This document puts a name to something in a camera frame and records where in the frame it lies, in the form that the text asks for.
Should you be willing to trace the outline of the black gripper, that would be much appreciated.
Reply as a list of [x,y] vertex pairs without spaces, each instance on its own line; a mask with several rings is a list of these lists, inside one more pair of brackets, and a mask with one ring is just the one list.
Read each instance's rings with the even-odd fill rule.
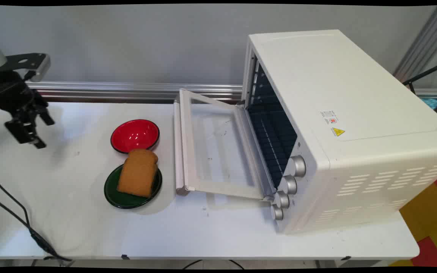
[[55,121],[47,110],[48,103],[26,84],[35,76],[35,71],[28,71],[24,77],[15,71],[0,72],[0,109],[10,113],[12,120],[5,122],[5,127],[18,143],[43,149],[47,145],[39,137],[34,119],[39,115],[47,126],[53,126]]

